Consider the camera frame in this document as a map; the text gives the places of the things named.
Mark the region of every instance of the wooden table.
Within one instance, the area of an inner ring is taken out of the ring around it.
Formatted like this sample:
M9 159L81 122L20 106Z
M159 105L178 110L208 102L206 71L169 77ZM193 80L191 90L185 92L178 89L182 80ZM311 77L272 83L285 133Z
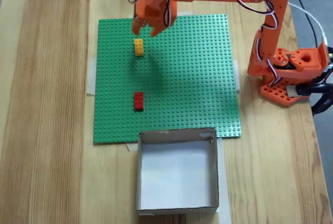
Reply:
M229 16L242 124L240 139L224 141L233 223L331 223L308 103L268 102L246 74L263 17L236 3L180 3L179 11ZM135 152L93 146L85 84L98 20L132 12L126 0L3 0L0 223L218 223L217 214L138 220ZM297 47L289 9L280 46Z

